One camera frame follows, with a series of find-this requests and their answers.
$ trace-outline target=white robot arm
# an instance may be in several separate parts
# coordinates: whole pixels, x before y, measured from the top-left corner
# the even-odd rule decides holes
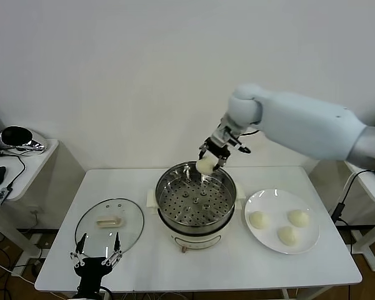
[[[244,153],[239,136],[247,128],[289,149],[314,159],[349,161],[375,169],[375,127],[363,124],[348,108],[288,92],[270,92],[255,84],[236,88],[227,113],[200,147],[199,158],[209,151],[224,166],[229,147]]]

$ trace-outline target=steamed bun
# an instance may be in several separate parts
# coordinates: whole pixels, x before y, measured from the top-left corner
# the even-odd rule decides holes
[[[254,211],[249,216],[250,224],[257,229],[267,228],[269,225],[269,217],[261,211]]]
[[[292,223],[296,227],[307,227],[310,222],[308,213],[300,209],[289,211],[287,214],[287,218],[289,219],[290,223]]]
[[[213,169],[216,164],[208,156],[204,156],[202,159],[196,162],[196,169],[203,175],[210,176],[213,173]]]
[[[291,226],[284,226],[277,230],[277,236],[287,246],[294,246],[298,243],[297,232]]]

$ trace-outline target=glass lid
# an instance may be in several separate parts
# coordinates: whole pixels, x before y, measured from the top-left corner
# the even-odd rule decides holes
[[[75,230],[75,244],[86,233],[83,254],[108,258],[114,251],[119,235],[121,251],[125,253],[138,241],[144,226],[141,208],[124,198],[108,199],[88,210]]]

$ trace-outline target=white plate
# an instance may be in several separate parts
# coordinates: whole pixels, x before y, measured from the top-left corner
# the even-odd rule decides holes
[[[309,226],[299,228],[290,223],[288,212],[301,209],[309,214]],[[266,229],[251,226],[249,216],[254,211],[261,211],[269,216]],[[319,224],[314,211],[299,197],[282,189],[266,189],[252,195],[244,207],[244,218],[253,235],[265,246],[280,253],[299,254],[309,251],[319,239]],[[287,246],[278,238],[278,229],[292,226],[299,237],[295,246]]]

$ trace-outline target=pot handle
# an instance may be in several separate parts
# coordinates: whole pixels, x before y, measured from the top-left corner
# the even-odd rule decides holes
[[[149,209],[149,212],[151,214],[156,214],[157,213],[158,204],[157,204],[156,195],[155,195],[153,189],[150,189],[147,192],[146,207]]]
[[[235,201],[235,208],[238,210],[242,209],[242,203],[246,201],[246,194],[244,193],[243,187],[235,182],[236,186],[236,201]]]

